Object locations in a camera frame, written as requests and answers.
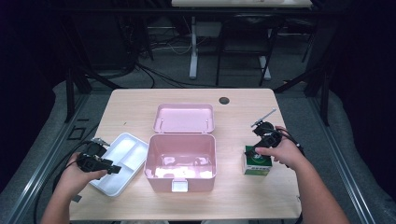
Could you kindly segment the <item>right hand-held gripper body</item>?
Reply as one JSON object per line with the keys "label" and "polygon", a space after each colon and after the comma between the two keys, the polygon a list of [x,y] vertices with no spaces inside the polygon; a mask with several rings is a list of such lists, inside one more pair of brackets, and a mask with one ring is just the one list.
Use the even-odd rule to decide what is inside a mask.
{"label": "right hand-held gripper body", "polygon": [[251,125],[251,128],[254,128],[253,132],[261,138],[254,147],[277,147],[280,143],[281,133],[275,129],[272,123],[265,120],[274,112],[276,112],[275,108]]}

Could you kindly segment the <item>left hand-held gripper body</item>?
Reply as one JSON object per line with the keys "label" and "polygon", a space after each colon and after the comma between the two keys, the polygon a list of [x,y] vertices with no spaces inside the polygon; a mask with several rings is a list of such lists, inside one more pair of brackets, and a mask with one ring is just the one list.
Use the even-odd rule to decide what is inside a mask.
{"label": "left hand-held gripper body", "polygon": [[102,158],[109,143],[102,138],[93,138],[90,141],[85,141],[84,145],[85,148],[76,159],[78,168],[87,174],[102,172],[105,175],[110,175],[112,161]]}

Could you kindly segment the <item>green and white medicine box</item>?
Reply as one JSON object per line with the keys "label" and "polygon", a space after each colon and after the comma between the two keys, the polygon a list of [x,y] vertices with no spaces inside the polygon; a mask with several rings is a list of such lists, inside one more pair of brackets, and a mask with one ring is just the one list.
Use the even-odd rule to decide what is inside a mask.
{"label": "green and white medicine box", "polygon": [[261,157],[247,157],[242,156],[242,170],[244,175],[268,175],[273,167],[272,159],[270,156]]}

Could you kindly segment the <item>white divided tray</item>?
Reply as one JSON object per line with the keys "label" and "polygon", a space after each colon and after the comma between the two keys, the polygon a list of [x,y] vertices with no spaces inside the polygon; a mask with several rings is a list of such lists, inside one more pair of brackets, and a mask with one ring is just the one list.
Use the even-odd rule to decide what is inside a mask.
{"label": "white divided tray", "polygon": [[92,186],[109,197],[119,196],[137,175],[146,161],[149,145],[129,134],[120,134],[107,148],[103,158],[120,167],[117,174],[105,175],[90,182]]}

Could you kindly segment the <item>pink storage box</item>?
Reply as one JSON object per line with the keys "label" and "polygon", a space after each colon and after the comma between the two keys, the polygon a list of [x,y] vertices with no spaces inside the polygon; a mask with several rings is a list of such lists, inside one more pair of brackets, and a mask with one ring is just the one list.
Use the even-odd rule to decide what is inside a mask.
{"label": "pink storage box", "polygon": [[149,139],[144,174],[157,192],[205,192],[217,175],[214,109],[208,104],[162,104]]}

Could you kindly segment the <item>person's right hand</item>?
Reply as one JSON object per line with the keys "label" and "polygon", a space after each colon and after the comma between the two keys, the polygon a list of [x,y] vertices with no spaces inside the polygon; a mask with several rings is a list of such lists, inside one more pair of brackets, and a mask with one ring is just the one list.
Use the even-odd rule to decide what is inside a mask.
{"label": "person's right hand", "polygon": [[271,156],[274,161],[287,165],[295,172],[303,170],[308,160],[298,148],[298,143],[291,137],[289,132],[281,126],[276,126],[276,130],[281,132],[282,139],[277,147],[258,147],[257,152],[265,156]]}

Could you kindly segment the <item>person's left hand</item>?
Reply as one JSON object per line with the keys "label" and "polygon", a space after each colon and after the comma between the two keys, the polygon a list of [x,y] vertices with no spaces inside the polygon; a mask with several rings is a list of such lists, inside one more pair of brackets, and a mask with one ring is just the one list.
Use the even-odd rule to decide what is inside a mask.
{"label": "person's left hand", "polygon": [[77,159],[78,153],[74,153],[68,161],[57,185],[61,191],[71,196],[76,196],[80,193],[90,181],[100,179],[107,174],[106,170],[83,172],[77,166]]}

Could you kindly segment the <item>black metal stand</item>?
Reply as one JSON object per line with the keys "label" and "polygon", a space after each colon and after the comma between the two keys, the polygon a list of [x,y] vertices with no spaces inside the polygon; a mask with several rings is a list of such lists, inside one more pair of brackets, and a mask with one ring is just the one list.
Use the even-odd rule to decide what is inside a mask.
{"label": "black metal stand", "polygon": [[325,125],[329,124],[328,107],[330,76],[327,71],[327,65],[329,62],[328,47],[331,41],[331,35],[325,35],[323,32],[318,31],[312,42],[311,50],[308,51],[308,62],[305,71],[274,89],[275,93],[281,93],[302,81],[306,81],[307,85],[304,89],[304,95],[306,97],[316,97],[319,95],[319,116]]}
{"label": "black metal stand", "polygon": [[66,122],[69,122],[76,114],[75,88],[82,94],[90,94],[92,85],[88,81],[91,77],[111,90],[120,89],[120,86],[97,74],[91,67],[80,35],[71,18],[61,19],[61,25],[66,39],[68,70],[65,75],[66,81]]}

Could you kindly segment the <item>black chair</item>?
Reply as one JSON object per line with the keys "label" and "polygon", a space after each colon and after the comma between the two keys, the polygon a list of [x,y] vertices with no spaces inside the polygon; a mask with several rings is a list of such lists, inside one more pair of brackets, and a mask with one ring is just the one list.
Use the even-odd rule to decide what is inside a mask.
{"label": "black chair", "polygon": [[217,46],[216,84],[219,84],[221,58],[228,55],[254,55],[259,61],[261,86],[272,58],[276,37],[285,20],[272,14],[237,14],[222,22]]}

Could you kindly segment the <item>white background desk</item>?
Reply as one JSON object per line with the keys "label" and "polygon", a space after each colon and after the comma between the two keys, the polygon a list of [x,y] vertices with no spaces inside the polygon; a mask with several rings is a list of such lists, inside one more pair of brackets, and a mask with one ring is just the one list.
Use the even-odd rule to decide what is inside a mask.
{"label": "white background desk", "polygon": [[[172,0],[173,7],[181,9],[237,9],[237,8],[311,8],[312,0]],[[219,34],[220,23],[217,21],[199,21],[191,17],[191,65],[190,79],[197,78],[198,48],[197,38],[215,37]]]}

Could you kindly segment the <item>black square floor frame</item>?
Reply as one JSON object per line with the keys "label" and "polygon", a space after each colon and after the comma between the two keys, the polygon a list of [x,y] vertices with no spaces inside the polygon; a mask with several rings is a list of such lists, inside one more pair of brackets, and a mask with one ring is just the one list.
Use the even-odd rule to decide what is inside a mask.
{"label": "black square floor frame", "polygon": [[86,129],[84,127],[77,127],[74,126],[71,130],[71,132],[69,133],[69,135],[67,136],[68,140],[80,140],[84,133],[85,133]]}

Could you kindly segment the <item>metal floor rail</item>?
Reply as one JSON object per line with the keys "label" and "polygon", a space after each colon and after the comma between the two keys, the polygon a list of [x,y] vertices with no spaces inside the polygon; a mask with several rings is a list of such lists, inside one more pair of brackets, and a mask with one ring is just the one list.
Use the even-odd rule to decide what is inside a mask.
{"label": "metal floor rail", "polygon": [[319,104],[315,98],[307,98],[308,103],[310,104],[311,109],[315,113],[315,117],[319,123],[321,130],[324,132],[326,139],[330,145],[330,152],[332,155],[332,160],[335,164],[335,167],[343,181],[343,184],[346,188],[346,192],[349,196],[350,201],[353,203],[355,211],[361,221],[362,224],[377,224],[371,210],[369,209],[367,202],[365,201],[363,195],[361,194],[361,189],[358,186],[353,174],[351,173],[349,166],[347,165],[347,161],[344,158],[344,155],[338,146],[338,143],[332,133],[332,130],[329,126],[327,126],[319,112]]}
{"label": "metal floor rail", "polygon": [[68,122],[66,118],[66,99],[58,96],[37,139],[33,143],[16,174],[0,193],[0,224],[33,223],[29,210],[56,163],[61,159],[62,145],[71,133],[77,115],[83,109],[90,95],[78,96],[75,113]]}

